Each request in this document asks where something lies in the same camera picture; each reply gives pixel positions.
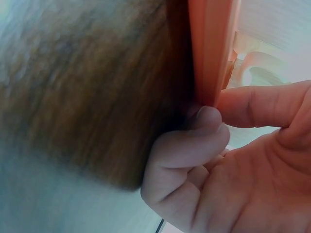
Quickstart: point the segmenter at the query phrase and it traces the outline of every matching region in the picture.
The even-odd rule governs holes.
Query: orange object
[[[234,61],[240,0],[189,0],[196,98],[215,106]]]

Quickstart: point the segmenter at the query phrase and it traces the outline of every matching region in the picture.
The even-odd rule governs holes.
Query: palm
[[[277,134],[230,151],[210,171],[194,232],[311,232],[311,178],[288,161]]]
[[[218,109],[155,143],[147,204],[187,233],[311,233],[311,82],[225,91]],[[223,157],[222,120],[281,129]]]

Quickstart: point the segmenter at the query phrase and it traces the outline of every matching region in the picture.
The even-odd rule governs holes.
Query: white surface
[[[2,152],[0,233],[155,233],[159,226],[139,191]]]
[[[229,145],[234,148],[240,148],[248,143],[254,141],[258,137],[272,133],[277,128],[274,127],[262,127],[262,128],[251,128],[251,129],[239,129],[229,126],[230,130],[230,141]]]
[[[242,0],[239,31],[286,51],[311,36],[311,1]]]

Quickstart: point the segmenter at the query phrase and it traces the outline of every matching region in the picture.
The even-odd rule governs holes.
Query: hand
[[[225,90],[218,109],[156,141],[143,199],[186,233],[311,233],[311,82]],[[221,115],[281,129],[220,155],[229,140]]]

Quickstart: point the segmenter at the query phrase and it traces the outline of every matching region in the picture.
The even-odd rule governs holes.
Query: fingernail
[[[200,114],[202,113],[202,110],[206,109],[207,106],[203,106],[202,108],[200,108],[200,110],[198,111],[198,113],[196,114],[196,118],[198,119],[200,117]]]
[[[224,127],[225,127],[225,124],[222,123],[222,124],[218,127],[216,133],[218,133],[219,131],[221,131]]]
[[[195,118],[197,112],[201,109],[199,104],[189,104],[185,110],[187,119]]]

